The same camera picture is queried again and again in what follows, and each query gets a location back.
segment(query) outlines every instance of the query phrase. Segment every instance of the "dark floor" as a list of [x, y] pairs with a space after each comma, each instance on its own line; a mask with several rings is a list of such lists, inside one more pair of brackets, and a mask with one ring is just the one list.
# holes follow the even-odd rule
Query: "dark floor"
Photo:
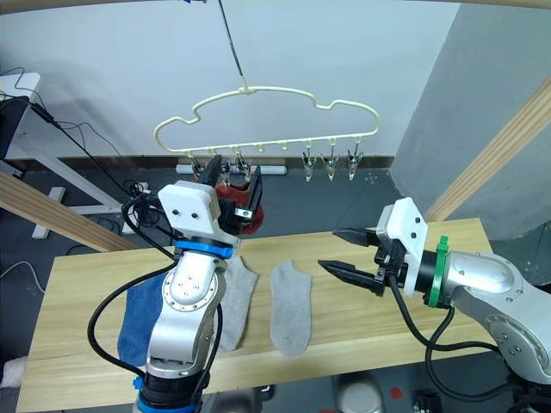
[[[287, 176], [265, 176], [263, 178], [263, 209], [266, 212], [263, 228], [255, 237], [290, 235], [305, 232], [330, 231], [344, 226], [373, 226], [382, 208], [400, 197], [386, 170], [359, 170], [353, 182], [340, 170], [334, 182], [329, 182], [320, 170], [311, 182], [305, 183], [301, 170], [290, 170]], [[98, 187], [113, 196], [124, 200], [124, 195], [94, 170], [81, 173]], [[173, 169], [124, 170], [115, 172], [121, 181], [134, 179], [147, 181], [152, 190], [159, 190], [165, 184], [181, 178]], [[28, 172], [24, 181], [47, 193], [51, 186], [65, 186], [67, 191], [64, 203], [67, 206], [95, 203], [86, 194], [76, 190], [50, 172]], [[103, 216], [116, 219], [117, 215]], [[100, 224], [110, 227], [106, 221]], [[48, 239], [32, 239], [34, 225], [0, 210], [0, 265], [7, 268], [14, 262], [31, 262], [41, 284], [47, 278], [55, 256], [62, 256], [75, 242], [55, 233]], [[542, 225], [524, 237], [511, 241], [492, 242], [494, 252], [508, 257], [531, 282], [543, 283], [551, 280], [551, 225]], [[134, 243], [145, 246], [136, 236], [129, 236]], [[168, 243], [162, 234], [159, 239]], [[76, 254], [92, 252], [88, 248], [73, 251]], [[32, 277], [24, 267], [15, 269], [0, 284], [0, 358], [9, 360], [28, 353], [34, 324], [40, 309], [41, 293], [36, 289]], [[491, 354], [478, 354], [470, 357], [447, 359], [436, 363], [444, 380], [460, 391], [481, 391], [505, 379], [505, 369]], [[374, 376], [379, 381], [386, 402], [386, 412], [412, 411], [411, 393], [419, 389], [432, 388], [421, 364], [392, 367], [376, 370]], [[278, 386], [274, 400], [266, 403], [265, 411], [317, 412], [333, 408], [331, 380], [316, 379], [307, 382], [289, 383]], [[405, 397], [400, 400], [390, 398], [389, 389], [400, 387]], [[0, 410], [15, 411], [16, 390], [0, 390]], [[305, 400], [317, 400], [316, 405], [304, 405]], [[444, 411], [459, 412], [485, 411], [503, 412], [510, 404], [509, 396], [495, 398], [483, 404], [469, 405], [444, 397]], [[129, 412], [128, 406], [111, 406], [90, 412], [120, 411]]]

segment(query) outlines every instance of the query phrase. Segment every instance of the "wooden table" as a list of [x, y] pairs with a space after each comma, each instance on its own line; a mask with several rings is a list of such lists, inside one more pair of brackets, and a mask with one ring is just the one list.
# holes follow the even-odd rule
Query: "wooden table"
[[[430, 225], [427, 249], [440, 235], [450, 237], [453, 250], [491, 251], [477, 219]], [[318, 259], [338, 259], [375, 270], [375, 248], [363, 248], [328, 232], [245, 240], [239, 250], [247, 266], [260, 274], [251, 301], [245, 338], [230, 354], [218, 354], [207, 391], [276, 384], [376, 367], [422, 361], [424, 348], [408, 331], [393, 295], [378, 298], [327, 274]], [[306, 352], [281, 354], [269, 339], [269, 273], [291, 259], [313, 276], [313, 333]], [[100, 359], [86, 341], [86, 325], [99, 302], [116, 287], [167, 265], [156, 250], [130, 250], [62, 256], [53, 264], [28, 358], [17, 411], [43, 411], [128, 404], [136, 398], [133, 375]], [[425, 306], [419, 296], [407, 304], [419, 329], [428, 336], [444, 311]], [[116, 354], [125, 298], [117, 299], [98, 323], [100, 343]], [[474, 321], [457, 313], [443, 342], [490, 340]], [[469, 354], [436, 353], [436, 357]]]

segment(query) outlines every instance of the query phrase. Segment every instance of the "wooden beam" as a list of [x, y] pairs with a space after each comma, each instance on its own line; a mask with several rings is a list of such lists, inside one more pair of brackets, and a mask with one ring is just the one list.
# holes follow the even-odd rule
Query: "wooden beam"
[[137, 249], [120, 235], [74, 213], [70, 208], [2, 171], [0, 207], [94, 250], [105, 252]]
[[[91, 4], [130, 3], [139, 0], [1, 0], [0, 13], [16, 13], [39, 9], [55, 9], [58, 7], [85, 6]], [[433, 0], [437, 2], [452, 2], [454, 0]], [[535, 9], [551, 9], [550, 0], [464, 0], [462, 3], [493, 4], [502, 6], [531, 7]]]
[[551, 122], [551, 77], [499, 131], [470, 165], [455, 179], [425, 214], [427, 221], [442, 221], [503, 168]]

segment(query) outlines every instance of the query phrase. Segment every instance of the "hanger clip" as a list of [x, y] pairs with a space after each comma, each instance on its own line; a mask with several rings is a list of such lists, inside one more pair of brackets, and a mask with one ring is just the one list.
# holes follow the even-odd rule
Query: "hanger clip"
[[350, 153], [350, 150], [348, 151], [348, 177], [352, 181], [354, 179], [354, 175], [356, 174], [356, 171], [358, 169], [358, 165], [360, 164], [360, 161], [363, 158], [363, 152], [358, 153], [358, 142], [356, 142], [356, 148], [354, 149], [354, 155]]
[[220, 175], [222, 176], [222, 181], [225, 185], [230, 184], [230, 163], [224, 161], [220, 166]]
[[251, 180], [251, 164], [243, 158], [241, 152], [235, 157], [235, 166], [245, 175], [245, 180], [249, 182]]
[[322, 155], [321, 161], [324, 163], [325, 170], [327, 170], [327, 175], [329, 176], [329, 180], [332, 182], [333, 178], [335, 177], [335, 170], [337, 169], [338, 157], [334, 157], [331, 152], [331, 157], [329, 158]]
[[306, 148], [308, 155], [305, 152], [302, 152], [302, 164], [304, 165], [304, 172], [306, 174], [306, 182], [310, 182], [313, 176], [313, 167], [315, 166], [318, 159], [316, 157], [310, 156], [310, 147]]

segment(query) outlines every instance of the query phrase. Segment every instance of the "hanging wire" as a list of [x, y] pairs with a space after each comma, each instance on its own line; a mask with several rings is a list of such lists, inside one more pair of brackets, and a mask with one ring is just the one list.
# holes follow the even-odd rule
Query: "hanging wire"
[[232, 49], [233, 59], [235, 60], [235, 65], [238, 67], [239, 75], [245, 80], [243, 76], [243, 70], [239, 64], [238, 54], [235, 52], [235, 47], [233, 46], [232, 34], [230, 33], [230, 27], [227, 24], [226, 12], [224, 11], [224, 6], [222, 6], [222, 0], [218, 0], [218, 5], [220, 6], [220, 13], [222, 14], [222, 19], [224, 20], [224, 26], [226, 28], [227, 39], [230, 42], [230, 48]]

